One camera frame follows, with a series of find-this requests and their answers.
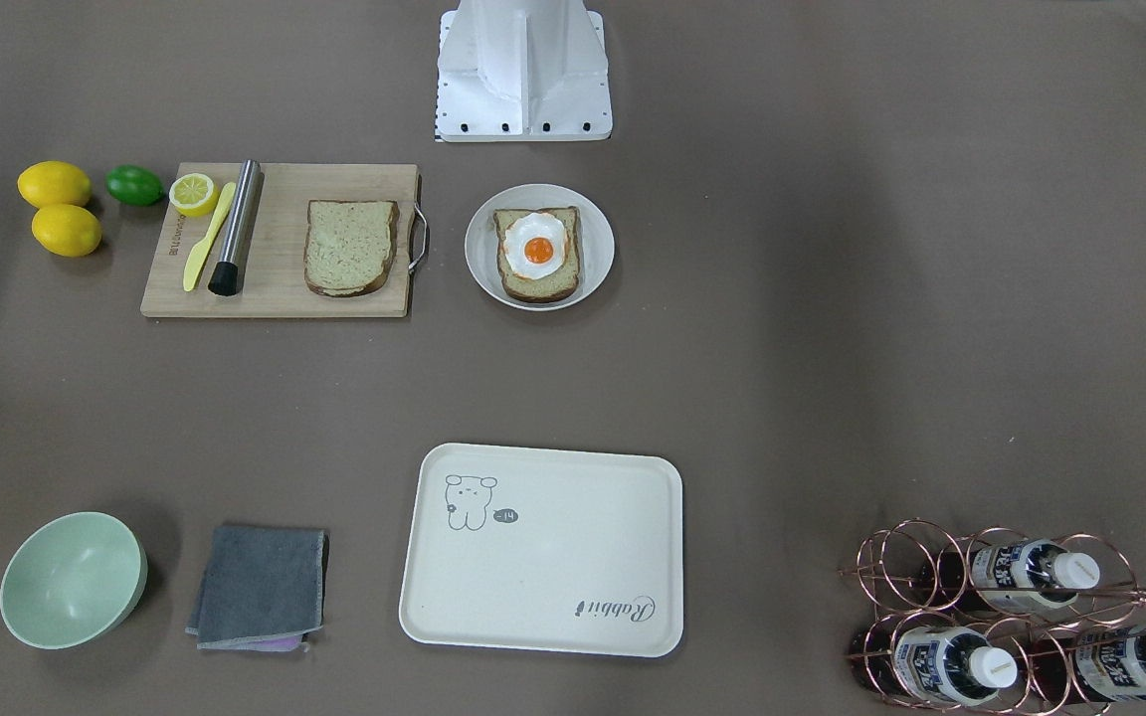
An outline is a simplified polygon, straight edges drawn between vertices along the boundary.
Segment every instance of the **bottle label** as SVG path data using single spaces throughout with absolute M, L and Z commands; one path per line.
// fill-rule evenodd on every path
M 896 643 L 892 667 L 901 677 L 905 690 L 916 698 L 933 703 L 961 703 L 979 706 L 983 701 L 966 698 L 958 692 L 945 676 L 945 646 L 959 631 L 950 629 L 911 629 L 901 635 Z
M 1082 683 L 1112 701 L 1146 701 L 1146 670 L 1135 653 L 1136 627 L 1082 635 L 1074 664 Z
M 972 561 L 972 584 L 981 591 L 984 601 L 1013 614 L 1033 614 L 1062 607 L 1062 603 L 1051 601 L 1036 591 L 1002 591 L 1035 585 L 1028 573 L 1029 553 L 1044 544 L 1050 544 L 1050 540 L 1025 540 L 979 550 Z

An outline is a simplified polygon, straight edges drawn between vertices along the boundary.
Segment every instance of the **toast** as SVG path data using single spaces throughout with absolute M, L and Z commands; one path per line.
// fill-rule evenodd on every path
M 501 288 L 507 291 L 507 296 L 526 304 L 552 304 L 555 300 L 568 298 L 582 282 L 582 251 L 581 239 L 579 239 L 579 228 L 581 219 L 578 217 L 576 207 L 537 208 L 536 212 L 551 214 L 564 223 L 564 230 L 568 233 L 568 253 L 565 254 L 564 265 L 555 270 L 550 276 L 542 276 L 540 280 L 526 280 L 516 275 L 507 261 L 503 252 L 503 239 L 507 228 L 516 222 L 516 219 L 533 213 L 529 208 L 496 208 L 494 211 L 494 229 L 497 233 L 497 273 L 501 274 Z
M 354 298 L 383 289 L 395 258 L 395 217 L 394 200 L 308 200 L 308 290 Z

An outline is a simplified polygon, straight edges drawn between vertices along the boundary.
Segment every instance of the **white plate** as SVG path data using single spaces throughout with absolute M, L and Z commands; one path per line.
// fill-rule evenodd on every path
M 502 289 L 502 277 L 497 275 L 497 235 L 494 231 L 493 213 L 495 208 L 547 208 L 576 207 L 581 221 L 582 280 L 568 298 L 555 300 L 552 304 L 525 304 L 507 296 Z M 609 226 L 607 217 L 586 196 L 564 189 L 555 183 L 524 183 L 499 191 L 486 200 L 477 214 L 468 223 L 468 268 L 471 275 L 489 296 L 505 305 L 521 308 L 524 312 L 555 312 L 567 308 L 578 300 L 591 296 L 599 289 L 609 269 L 613 266 L 614 241 L 613 227 Z
M 423 644 L 665 656 L 683 634 L 682 490 L 660 457 L 437 446 L 418 471 L 401 629 Z

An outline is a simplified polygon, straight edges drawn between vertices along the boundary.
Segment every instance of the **egg yolk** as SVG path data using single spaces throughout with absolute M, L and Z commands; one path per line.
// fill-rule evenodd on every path
M 524 242 L 524 258 L 533 263 L 545 263 L 555 257 L 555 246 L 545 236 L 535 236 Z

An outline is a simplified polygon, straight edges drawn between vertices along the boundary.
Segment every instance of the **metal handle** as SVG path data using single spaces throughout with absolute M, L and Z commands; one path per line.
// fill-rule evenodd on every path
M 417 200 L 414 203 L 414 215 L 423 222 L 423 249 L 418 251 L 418 257 L 415 257 L 410 261 L 410 276 L 414 276 L 414 268 L 418 268 L 418 263 L 422 263 L 423 259 L 426 259 L 427 241 L 431 239 L 431 230 L 426 226 L 426 217 L 423 215 L 423 208 L 418 206 Z
M 231 219 L 228 221 L 228 235 L 223 236 L 223 245 L 219 251 L 219 261 L 210 276 L 206 289 L 215 296 L 236 296 L 242 290 L 242 258 L 245 245 L 250 242 L 251 227 L 254 226 L 254 213 L 259 210 L 260 195 L 259 163 L 246 159 L 242 164 L 241 178 L 237 178 L 237 195 L 233 198 Z

